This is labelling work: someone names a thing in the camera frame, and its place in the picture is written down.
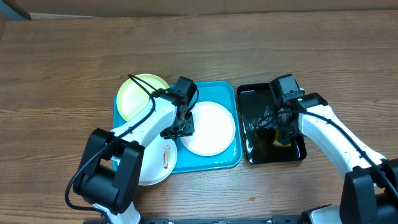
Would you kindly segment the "green yellow sponge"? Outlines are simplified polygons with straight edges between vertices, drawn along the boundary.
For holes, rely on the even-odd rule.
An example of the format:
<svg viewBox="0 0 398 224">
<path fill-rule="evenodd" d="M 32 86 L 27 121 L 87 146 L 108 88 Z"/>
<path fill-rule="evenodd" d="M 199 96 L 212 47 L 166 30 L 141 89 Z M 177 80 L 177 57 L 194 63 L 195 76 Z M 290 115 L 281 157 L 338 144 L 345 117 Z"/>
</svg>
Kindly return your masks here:
<svg viewBox="0 0 398 224">
<path fill-rule="evenodd" d="M 276 129 L 273 145 L 278 147 L 290 147 L 292 143 L 290 142 L 290 136 L 287 131 Z"/>
</svg>

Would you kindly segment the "white plate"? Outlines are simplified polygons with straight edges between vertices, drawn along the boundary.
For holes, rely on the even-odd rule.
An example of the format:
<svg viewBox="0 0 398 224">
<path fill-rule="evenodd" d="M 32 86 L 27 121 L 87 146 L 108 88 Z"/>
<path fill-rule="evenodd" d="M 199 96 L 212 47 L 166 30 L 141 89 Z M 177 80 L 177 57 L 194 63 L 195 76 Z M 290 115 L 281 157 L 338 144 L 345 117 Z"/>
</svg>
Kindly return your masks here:
<svg viewBox="0 0 398 224">
<path fill-rule="evenodd" d="M 194 133 L 182 137 L 183 145 L 199 156 L 215 156 L 227 150 L 236 134 L 232 114 L 221 104 L 202 101 L 191 110 Z"/>
<path fill-rule="evenodd" d="M 165 180 L 177 163 L 175 141 L 157 136 L 144 151 L 139 185 L 149 186 Z"/>
</svg>

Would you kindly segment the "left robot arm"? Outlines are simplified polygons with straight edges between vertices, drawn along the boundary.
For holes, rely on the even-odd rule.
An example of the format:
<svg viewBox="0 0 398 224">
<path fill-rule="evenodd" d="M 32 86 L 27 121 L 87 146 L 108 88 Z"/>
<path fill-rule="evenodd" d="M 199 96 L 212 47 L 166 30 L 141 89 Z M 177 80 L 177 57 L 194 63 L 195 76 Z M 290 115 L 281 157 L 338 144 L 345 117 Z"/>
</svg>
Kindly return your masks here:
<svg viewBox="0 0 398 224">
<path fill-rule="evenodd" d="M 80 165 L 65 190 L 74 209 L 98 212 L 101 223 L 139 223 L 134 208 L 145 148 L 157 137 L 176 140 L 192 136 L 191 110 L 197 85 L 179 77 L 173 88 L 149 93 L 147 106 L 122 126 L 95 129 L 88 138 Z"/>
</svg>

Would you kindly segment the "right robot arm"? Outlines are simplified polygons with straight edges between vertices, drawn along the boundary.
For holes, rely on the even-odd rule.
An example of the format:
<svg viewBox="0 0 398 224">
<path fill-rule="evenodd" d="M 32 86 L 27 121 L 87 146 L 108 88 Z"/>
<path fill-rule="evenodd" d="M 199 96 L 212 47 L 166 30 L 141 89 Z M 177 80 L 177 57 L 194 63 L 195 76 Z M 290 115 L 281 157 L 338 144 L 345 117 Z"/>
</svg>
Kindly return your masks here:
<svg viewBox="0 0 398 224">
<path fill-rule="evenodd" d="M 318 93 L 306 94 L 293 75 L 270 82 L 275 105 L 261 127 L 310 138 L 344 180 L 339 205 L 303 212 L 298 223 L 397 223 L 397 159 L 386 159 L 355 136 Z"/>
</svg>

